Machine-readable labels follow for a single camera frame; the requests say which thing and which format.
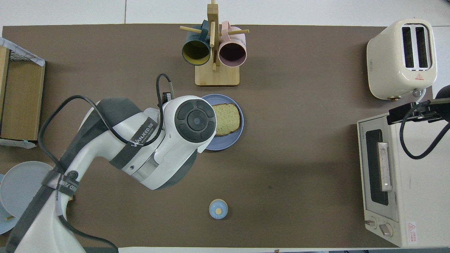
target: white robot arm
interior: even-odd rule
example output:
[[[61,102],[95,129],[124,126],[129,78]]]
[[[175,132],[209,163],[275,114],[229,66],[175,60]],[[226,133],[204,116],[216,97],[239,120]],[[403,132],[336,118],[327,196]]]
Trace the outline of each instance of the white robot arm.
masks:
[[[129,141],[120,141],[90,110],[59,160],[64,176],[55,169],[49,173],[11,233],[7,252],[85,252],[59,217],[65,217],[69,198],[95,157],[106,158],[156,190],[177,183],[216,134],[211,105],[196,96],[166,102],[163,122],[159,122],[159,110],[149,108],[143,113],[125,98],[103,99],[97,106],[115,132]]]

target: brown tabletop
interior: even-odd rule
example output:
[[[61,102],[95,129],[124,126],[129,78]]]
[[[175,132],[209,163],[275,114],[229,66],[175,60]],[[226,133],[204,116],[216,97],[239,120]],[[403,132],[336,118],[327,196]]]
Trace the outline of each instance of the brown tabletop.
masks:
[[[236,87],[195,85],[194,67],[181,56],[186,32],[175,24],[3,29],[46,60],[41,122],[75,94],[155,108],[159,73],[170,76],[177,96],[220,93],[243,111],[241,138],[199,154],[185,178],[164,190],[148,190],[96,158],[68,205],[71,224],[119,247],[393,247],[364,226],[355,125],[412,101],[369,91],[365,47],[383,27],[240,27],[250,33]],[[49,126],[45,142],[58,157],[88,109],[72,102]],[[52,164],[39,148],[0,146],[0,173],[29,160]],[[230,208],[223,220],[208,214],[216,198]]]

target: oven door handle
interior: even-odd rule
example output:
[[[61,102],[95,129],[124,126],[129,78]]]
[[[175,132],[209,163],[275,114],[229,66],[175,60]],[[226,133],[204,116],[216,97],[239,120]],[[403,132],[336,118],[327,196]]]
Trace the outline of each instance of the oven door handle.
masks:
[[[388,146],[387,142],[377,142],[381,191],[392,191],[391,176],[389,174],[389,156],[387,153]]]

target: oven door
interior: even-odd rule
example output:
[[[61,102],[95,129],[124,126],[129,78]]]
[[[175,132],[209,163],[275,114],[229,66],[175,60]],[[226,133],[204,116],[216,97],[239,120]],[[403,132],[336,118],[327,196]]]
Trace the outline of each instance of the oven door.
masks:
[[[398,221],[386,116],[358,123],[365,208]]]

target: pink mug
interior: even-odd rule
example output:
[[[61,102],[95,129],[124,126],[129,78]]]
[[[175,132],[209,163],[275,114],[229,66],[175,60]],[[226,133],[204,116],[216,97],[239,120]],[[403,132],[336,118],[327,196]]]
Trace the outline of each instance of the pink mug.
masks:
[[[228,67],[241,66],[247,59],[245,34],[229,35],[231,31],[241,30],[230,26],[228,21],[222,23],[222,37],[220,37],[219,60]]]

